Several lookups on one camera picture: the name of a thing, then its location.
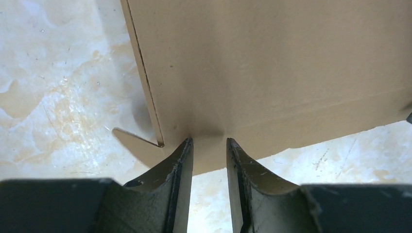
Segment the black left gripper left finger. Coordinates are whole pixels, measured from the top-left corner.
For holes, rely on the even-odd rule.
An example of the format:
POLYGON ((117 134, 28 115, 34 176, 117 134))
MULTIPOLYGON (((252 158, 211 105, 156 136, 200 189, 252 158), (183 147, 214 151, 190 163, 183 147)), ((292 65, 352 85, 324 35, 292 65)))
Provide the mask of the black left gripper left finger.
POLYGON ((119 184, 111 178, 15 179, 0 183, 3 233, 185 233, 193 140, 119 184))

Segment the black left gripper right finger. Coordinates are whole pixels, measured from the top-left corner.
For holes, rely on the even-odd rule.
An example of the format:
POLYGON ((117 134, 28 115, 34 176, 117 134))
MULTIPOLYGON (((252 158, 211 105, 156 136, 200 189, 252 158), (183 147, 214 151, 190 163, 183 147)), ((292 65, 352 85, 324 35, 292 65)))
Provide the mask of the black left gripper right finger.
POLYGON ((226 141, 235 233, 409 233, 409 184, 304 184, 274 174, 226 141))

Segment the brown cardboard box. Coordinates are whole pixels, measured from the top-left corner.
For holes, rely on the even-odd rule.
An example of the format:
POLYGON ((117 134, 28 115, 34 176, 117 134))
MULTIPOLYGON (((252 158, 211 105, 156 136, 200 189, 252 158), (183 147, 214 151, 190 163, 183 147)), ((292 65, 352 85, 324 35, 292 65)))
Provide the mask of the brown cardboard box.
POLYGON ((406 119, 409 0, 124 0, 154 142, 113 134, 154 167, 186 138, 195 175, 406 119))

